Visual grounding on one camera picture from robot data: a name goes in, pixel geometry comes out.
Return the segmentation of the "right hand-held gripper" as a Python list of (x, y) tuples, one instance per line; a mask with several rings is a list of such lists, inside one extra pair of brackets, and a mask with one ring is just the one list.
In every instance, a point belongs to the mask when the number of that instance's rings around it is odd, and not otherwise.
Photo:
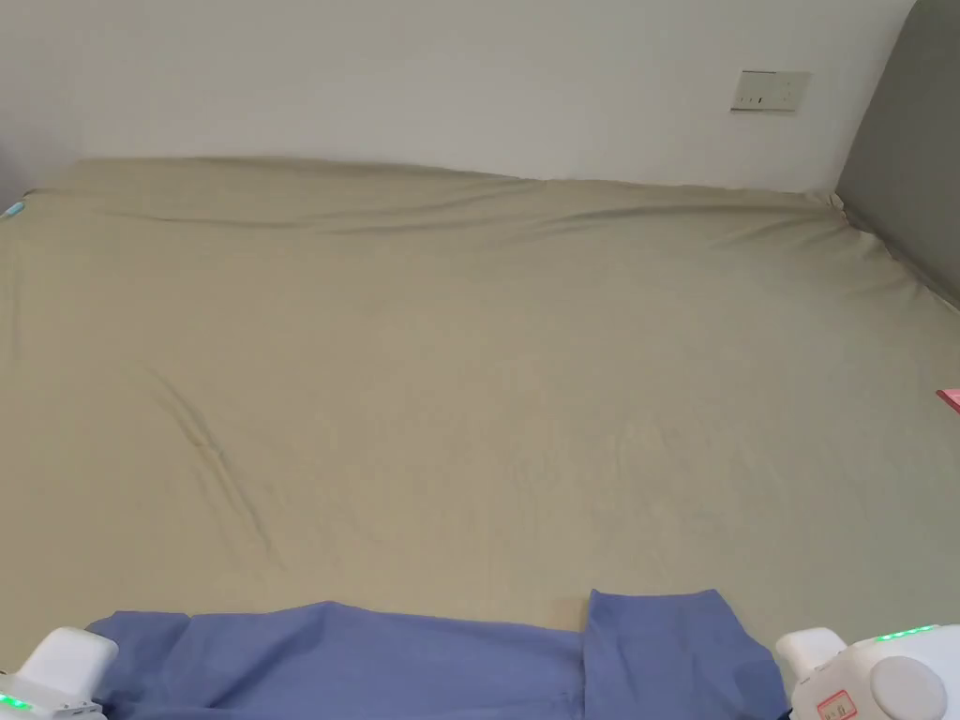
[(846, 644), (834, 631), (786, 634), (775, 649), (796, 682), (790, 719), (956, 719), (959, 627), (925, 625)]

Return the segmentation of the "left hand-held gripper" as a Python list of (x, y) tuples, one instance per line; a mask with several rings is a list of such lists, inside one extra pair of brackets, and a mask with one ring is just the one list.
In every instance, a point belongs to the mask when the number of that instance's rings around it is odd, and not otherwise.
[(95, 693), (119, 652), (111, 639), (61, 627), (17, 671), (1, 674), (3, 719), (104, 719)]

